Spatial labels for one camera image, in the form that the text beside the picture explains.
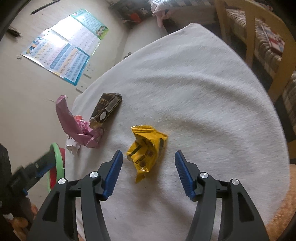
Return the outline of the dark storage shelf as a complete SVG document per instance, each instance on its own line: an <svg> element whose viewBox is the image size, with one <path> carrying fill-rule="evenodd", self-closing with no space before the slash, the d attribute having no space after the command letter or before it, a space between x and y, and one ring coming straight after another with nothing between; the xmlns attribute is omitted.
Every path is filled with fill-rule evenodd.
<svg viewBox="0 0 296 241"><path fill-rule="evenodd" d="M114 1L109 8L113 10L125 23L129 24L139 24L148 17L152 16L149 1Z"/></svg>

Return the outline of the black gold packet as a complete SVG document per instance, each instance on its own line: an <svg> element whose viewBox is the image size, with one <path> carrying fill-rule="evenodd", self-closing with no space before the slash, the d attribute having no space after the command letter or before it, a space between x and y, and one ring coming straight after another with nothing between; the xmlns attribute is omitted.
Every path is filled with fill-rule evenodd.
<svg viewBox="0 0 296 241"><path fill-rule="evenodd" d="M90 118L90 127L99 128L107 120L109 115L122 102L122 96L119 93L104 93L100 97Z"/></svg>

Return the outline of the orange fuzzy cushion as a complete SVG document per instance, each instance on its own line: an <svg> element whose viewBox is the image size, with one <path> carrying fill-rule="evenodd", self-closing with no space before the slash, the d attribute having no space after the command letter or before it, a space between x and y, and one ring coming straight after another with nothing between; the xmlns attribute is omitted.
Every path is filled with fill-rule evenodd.
<svg viewBox="0 0 296 241"><path fill-rule="evenodd" d="M267 225L266 230L270 240L277 240L288 226L295 213L295 191L296 191L296 171L295 164L290 165L290 188L283 199L280 208L276 212L272 221Z"/></svg>

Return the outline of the bed with patterned quilt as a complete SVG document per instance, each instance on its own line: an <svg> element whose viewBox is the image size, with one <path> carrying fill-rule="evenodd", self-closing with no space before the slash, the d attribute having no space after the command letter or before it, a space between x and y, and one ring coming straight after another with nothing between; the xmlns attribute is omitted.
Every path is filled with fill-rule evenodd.
<svg viewBox="0 0 296 241"><path fill-rule="evenodd" d="M189 23L210 25L217 21L214 1L149 1L149 4L160 28L168 19L181 28Z"/></svg>

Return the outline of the pink snack bag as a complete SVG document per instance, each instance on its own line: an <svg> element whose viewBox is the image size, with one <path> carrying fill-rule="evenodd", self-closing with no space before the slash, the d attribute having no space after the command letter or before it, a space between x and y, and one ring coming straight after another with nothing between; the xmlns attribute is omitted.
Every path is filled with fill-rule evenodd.
<svg viewBox="0 0 296 241"><path fill-rule="evenodd" d="M56 100L56 114L63 131L67 134L66 149L76 154L81 146L98 148L104 134L101 126L92 129L90 122L80 115L73 115L67 106L67 96L61 95Z"/></svg>

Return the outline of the yellow snack wrapper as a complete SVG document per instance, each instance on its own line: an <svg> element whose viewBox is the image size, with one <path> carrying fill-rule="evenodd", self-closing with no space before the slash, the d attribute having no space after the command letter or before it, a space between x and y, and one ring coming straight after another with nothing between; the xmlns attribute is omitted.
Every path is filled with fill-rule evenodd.
<svg viewBox="0 0 296 241"><path fill-rule="evenodd" d="M162 158L168 135L147 125L133 126L132 133L135 141L126 152L126 157L134 164L137 171L135 183L139 183Z"/></svg>

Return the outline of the wall poster chart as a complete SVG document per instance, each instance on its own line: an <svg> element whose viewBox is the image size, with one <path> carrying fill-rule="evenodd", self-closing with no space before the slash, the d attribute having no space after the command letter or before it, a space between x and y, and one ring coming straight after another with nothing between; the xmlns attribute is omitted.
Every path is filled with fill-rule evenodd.
<svg viewBox="0 0 296 241"><path fill-rule="evenodd" d="M76 86L109 28L85 9L36 37L22 56Z"/></svg>

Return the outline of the green red trash bin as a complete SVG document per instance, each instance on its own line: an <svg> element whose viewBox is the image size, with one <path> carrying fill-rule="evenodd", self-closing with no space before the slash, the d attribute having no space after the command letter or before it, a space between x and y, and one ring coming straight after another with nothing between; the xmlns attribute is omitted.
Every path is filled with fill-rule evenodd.
<svg viewBox="0 0 296 241"><path fill-rule="evenodd" d="M53 143L50 150L54 152L55 161L53 168L47 172L48 192L53 189L59 179L65 177L65 149Z"/></svg>

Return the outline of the yellow wooden chair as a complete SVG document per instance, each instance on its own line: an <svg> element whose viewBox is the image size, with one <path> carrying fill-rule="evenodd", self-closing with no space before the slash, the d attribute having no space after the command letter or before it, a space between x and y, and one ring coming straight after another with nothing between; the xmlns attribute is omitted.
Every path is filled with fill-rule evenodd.
<svg viewBox="0 0 296 241"><path fill-rule="evenodd" d="M281 18L255 1L215 1L222 39L231 43L234 32L246 45L245 63L252 67L257 58L273 79L268 95L276 102L295 72L295 39ZM269 35L283 40L278 55L269 46Z"/></svg>

